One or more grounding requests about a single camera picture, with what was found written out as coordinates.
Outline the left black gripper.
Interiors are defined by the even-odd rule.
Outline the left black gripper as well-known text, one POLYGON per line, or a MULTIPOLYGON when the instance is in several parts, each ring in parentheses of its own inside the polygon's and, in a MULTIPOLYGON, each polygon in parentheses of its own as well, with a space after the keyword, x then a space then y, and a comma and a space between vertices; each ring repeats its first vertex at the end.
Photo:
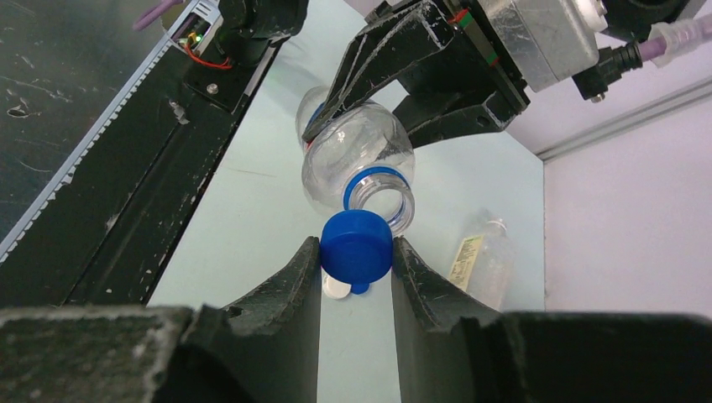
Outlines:
POLYGON ((502 132, 529 105, 526 82, 479 1, 405 1, 348 44, 302 139, 313 141, 333 119, 433 55, 433 91, 440 93, 409 95, 393 111, 413 147, 502 132), (477 80, 498 92, 455 93, 473 90, 477 80))

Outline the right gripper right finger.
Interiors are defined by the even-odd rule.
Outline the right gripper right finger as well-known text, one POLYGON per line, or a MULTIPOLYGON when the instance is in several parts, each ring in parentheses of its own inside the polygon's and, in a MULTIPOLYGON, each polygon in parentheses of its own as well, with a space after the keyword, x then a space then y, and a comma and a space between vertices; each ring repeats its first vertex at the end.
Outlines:
POLYGON ((711 321, 508 311, 432 270, 403 237, 391 281, 404 402, 708 402, 711 321))

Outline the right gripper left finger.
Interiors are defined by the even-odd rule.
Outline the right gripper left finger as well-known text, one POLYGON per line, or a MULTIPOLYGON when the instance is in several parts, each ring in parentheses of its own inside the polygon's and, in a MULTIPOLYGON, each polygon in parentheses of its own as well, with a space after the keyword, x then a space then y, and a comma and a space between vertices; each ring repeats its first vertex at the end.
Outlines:
POLYGON ((223 308, 1 312, 4 402, 314 402, 319 242, 223 308))

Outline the small blue label bottle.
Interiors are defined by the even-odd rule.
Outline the small blue label bottle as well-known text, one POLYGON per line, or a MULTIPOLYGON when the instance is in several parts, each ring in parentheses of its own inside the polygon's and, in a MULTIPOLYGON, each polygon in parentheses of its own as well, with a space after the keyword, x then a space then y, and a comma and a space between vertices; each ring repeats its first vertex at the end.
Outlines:
POLYGON ((370 211, 395 236, 410 227, 416 210, 411 189, 416 156, 401 122, 387 108, 367 101, 301 147, 303 191, 316 212, 370 211))

